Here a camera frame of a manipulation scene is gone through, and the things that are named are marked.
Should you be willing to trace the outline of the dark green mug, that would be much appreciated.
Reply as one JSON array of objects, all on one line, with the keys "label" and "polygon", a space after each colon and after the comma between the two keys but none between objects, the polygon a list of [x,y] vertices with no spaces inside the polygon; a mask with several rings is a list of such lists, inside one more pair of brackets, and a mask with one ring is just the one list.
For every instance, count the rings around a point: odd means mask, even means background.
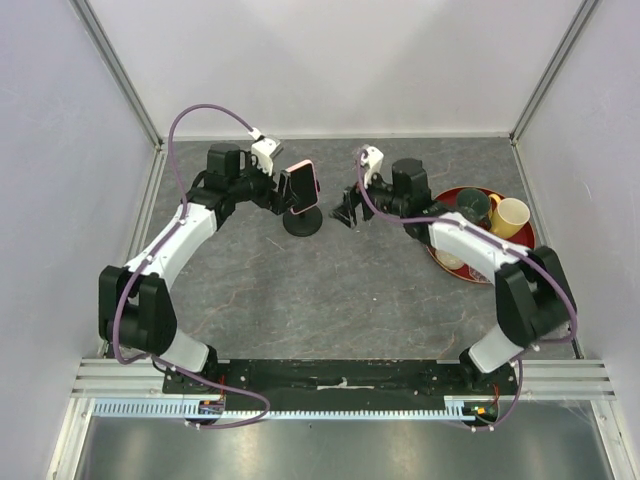
[{"label": "dark green mug", "polygon": [[486,229],[491,227],[491,201],[481,190],[462,189],[456,196],[455,207],[471,223]]}]

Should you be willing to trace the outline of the phone with pink case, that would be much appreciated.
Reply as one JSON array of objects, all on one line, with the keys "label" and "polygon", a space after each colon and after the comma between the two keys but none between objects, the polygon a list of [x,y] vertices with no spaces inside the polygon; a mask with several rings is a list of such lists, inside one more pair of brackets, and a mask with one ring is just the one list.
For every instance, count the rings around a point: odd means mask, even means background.
[{"label": "phone with pink case", "polygon": [[293,214],[301,214],[315,207],[319,197],[319,183],[314,164],[311,160],[303,160],[291,167],[286,172],[289,174],[290,187],[294,195],[294,203],[291,207]]}]

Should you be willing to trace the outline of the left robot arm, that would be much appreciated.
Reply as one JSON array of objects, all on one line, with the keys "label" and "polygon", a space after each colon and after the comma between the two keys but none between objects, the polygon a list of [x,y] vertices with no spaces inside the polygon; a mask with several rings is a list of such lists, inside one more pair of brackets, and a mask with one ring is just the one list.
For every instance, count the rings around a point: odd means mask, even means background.
[{"label": "left robot arm", "polygon": [[273,163],[282,147],[261,137],[247,150],[214,143],[207,166],[161,233],[125,266],[107,266],[99,276],[98,331],[115,352],[126,347],[185,370],[185,382],[208,393],[219,382],[214,348],[178,326],[170,289],[196,250],[243,202],[282,214],[293,204],[286,172]]}]

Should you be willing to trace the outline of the black phone stand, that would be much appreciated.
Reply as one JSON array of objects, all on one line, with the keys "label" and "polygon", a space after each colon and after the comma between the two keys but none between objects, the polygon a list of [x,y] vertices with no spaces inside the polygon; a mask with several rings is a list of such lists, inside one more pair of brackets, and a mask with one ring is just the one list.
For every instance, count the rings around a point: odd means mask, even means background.
[{"label": "black phone stand", "polygon": [[285,231],[295,237],[309,237],[315,234],[323,224],[323,215],[318,207],[315,207],[301,214],[293,214],[291,209],[282,216],[282,223]]}]

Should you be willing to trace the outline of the cream white cup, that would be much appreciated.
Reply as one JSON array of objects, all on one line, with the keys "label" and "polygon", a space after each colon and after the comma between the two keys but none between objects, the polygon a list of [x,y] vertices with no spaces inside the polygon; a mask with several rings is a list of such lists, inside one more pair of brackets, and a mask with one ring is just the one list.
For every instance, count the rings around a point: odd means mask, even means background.
[{"label": "cream white cup", "polygon": [[437,249],[435,251],[435,258],[444,268],[448,270],[455,271],[465,266],[465,262],[460,258],[441,249]]}]

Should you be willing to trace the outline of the clear drinking glass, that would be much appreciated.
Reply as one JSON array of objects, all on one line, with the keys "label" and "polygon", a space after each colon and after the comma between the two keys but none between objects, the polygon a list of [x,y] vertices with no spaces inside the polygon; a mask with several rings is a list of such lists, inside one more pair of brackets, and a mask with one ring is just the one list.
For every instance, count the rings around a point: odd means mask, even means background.
[{"label": "clear drinking glass", "polygon": [[493,284],[494,283],[494,275],[495,272],[493,270],[478,270],[473,268],[471,265],[468,266],[468,273],[470,278],[477,282],[483,284]]}]

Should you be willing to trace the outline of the yellow mug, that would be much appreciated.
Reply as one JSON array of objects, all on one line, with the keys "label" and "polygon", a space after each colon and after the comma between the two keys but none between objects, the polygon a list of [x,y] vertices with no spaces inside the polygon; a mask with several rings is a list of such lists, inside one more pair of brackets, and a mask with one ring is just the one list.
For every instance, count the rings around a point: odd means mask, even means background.
[{"label": "yellow mug", "polygon": [[530,220],[529,207],[517,198],[502,198],[498,194],[490,194],[489,232],[493,235],[509,239],[516,235]]}]

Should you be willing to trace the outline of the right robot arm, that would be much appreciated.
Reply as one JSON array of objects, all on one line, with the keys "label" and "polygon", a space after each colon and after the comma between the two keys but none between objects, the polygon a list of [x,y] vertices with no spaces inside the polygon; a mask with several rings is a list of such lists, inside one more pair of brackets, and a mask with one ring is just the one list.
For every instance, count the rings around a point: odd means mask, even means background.
[{"label": "right robot arm", "polygon": [[382,153],[369,146],[356,158],[357,181],[343,194],[332,218],[349,228],[379,217],[401,225],[422,244],[458,257],[495,289],[496,326],[460,355],[458,381],[467,392],[483,392],[494,371],[542,344],[563,325],[569,343],[577,332],[577,306],[557,253],[502,239],[467,219],[460,209],[433,199],[421,161],[397,160],[392,180],[380,174]]}]

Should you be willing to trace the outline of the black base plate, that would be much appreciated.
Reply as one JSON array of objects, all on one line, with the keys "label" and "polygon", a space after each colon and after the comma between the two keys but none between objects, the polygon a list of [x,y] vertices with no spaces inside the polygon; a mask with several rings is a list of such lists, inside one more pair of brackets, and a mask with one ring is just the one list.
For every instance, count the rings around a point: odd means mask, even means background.
[{"label": "black base plate", "polygon": [[426,359],[232,359],[218,363],[213,381],[258,393],[271,408],[435,408],[446,396],[492,399],[517,391],[508,365],[474,377],[457,361]]}]

